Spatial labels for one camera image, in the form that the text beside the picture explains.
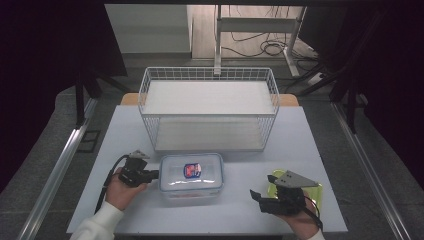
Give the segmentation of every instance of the wooden edge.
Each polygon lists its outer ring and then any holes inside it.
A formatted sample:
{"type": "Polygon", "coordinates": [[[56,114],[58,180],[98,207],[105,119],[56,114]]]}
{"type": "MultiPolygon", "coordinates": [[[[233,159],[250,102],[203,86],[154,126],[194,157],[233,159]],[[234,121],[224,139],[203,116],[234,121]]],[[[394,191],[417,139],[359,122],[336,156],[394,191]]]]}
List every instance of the wooden edge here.
{"type": "MultiPolygon", "coordinates": [[[[138,93],[127,93],[122,97],[121,105],[137,105],[138,93]]],[[[280,94],[280,106],[298,107],[299,102],[293,94],[280,94]]]]}

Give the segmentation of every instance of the label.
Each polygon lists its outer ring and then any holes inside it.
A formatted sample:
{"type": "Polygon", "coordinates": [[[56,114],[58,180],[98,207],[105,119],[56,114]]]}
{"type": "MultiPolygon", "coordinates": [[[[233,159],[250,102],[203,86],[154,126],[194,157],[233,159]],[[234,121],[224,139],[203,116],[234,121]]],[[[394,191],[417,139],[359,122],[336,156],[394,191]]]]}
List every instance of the label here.
{"type": "Polygon", "coordinates": [[[185,178],[199,178],[202,173],[202,168],[198,163],[189,163],[184,165],[185,178]]]}

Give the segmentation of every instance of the plastic container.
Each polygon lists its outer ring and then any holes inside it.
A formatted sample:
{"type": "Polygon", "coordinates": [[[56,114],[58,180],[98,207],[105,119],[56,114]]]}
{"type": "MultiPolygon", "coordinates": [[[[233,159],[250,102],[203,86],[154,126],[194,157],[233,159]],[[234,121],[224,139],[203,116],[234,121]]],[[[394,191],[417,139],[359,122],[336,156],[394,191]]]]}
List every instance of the plastic container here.
{"type": "Polygon", "coordinates": [[[169,198],[217,196],[223,184],[223,161],[217,153],[162,158],[159,189],[169,198]]]}
{"type": "Polygon", "coordinates": [[[138,105],[155,151],[263,151],[279,109],[270,68],[147,68],[138,105]]]}

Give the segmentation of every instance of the yellow object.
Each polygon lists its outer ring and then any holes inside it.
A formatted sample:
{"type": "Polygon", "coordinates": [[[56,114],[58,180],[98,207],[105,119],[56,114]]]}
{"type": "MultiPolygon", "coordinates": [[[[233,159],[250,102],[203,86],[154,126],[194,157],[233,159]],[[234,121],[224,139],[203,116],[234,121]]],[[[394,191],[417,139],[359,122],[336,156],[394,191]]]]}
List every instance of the yellow object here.
{"type": "MultiPolygon", "coordinates": [[[[276,169],[272,172],[274,177],[281,177],[286,171],[282,169],[276,169]]],[[[318,209],[321,210],[321,202],[322,202],[322,185],[319,184],[318,187],[305,187],[302,188],[303,191],[307,192],[309,198],[312,199],[317,205],[318,209]]],[[[277,187],[275,184],[270,183],[268,186],[268,197],[277,198],[277,187]]]]}

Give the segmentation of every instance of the white table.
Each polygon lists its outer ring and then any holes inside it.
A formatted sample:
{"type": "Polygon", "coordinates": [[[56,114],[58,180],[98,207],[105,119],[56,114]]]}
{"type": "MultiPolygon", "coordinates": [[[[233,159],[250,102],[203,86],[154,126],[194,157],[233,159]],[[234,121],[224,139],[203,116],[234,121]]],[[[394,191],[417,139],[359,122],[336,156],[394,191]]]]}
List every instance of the white table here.
{"type": "MultiPolygon", "coordinates": [[[[137,106],[117,106],[86,187],[69,224],[74,232],[90,217],[105,177],[124,154],[140,149],[151,156],[146,169],[159,169],[137,106]]],[[[117,234],[133,235],[282,235],[288,225],[261,213],[249,189],[267,191],[267,175],[288,169],[323,185],[324,232],[347,231],[302,107],[281,107],[263,152],[225,152],[224,188],[208,199],[167,199],[155,180],[125,211],[117,234]]]]}

